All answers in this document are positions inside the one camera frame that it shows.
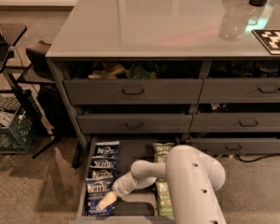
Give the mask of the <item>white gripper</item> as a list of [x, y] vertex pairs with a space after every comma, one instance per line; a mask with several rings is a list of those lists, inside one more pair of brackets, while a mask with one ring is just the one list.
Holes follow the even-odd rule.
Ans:
[[114, 203], [118, 197], [122, 198], [125, 195], [130, 194], [137, 189], [145, 189], [150, 187], [156, 182], [156, 177], [147, 177], [145, 179], [138, 179], [131, 172], [118, 178], [113, 186], [112, 190], [108, 192], [104, 198], [96, 205], [98, 211], [103, 211], [109, 205]]

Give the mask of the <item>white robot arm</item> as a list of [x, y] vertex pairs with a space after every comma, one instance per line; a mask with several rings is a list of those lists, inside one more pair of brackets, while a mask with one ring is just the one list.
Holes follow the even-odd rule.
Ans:
[[227, 224], [215, 194], [225, 183], [225, 169], [215, 158], [187, 145], [172, 148], [165, 162], [135, 161], [96, 208], [103, 210], [118, 197], [158, 179], [168, 184], [175, 224]]

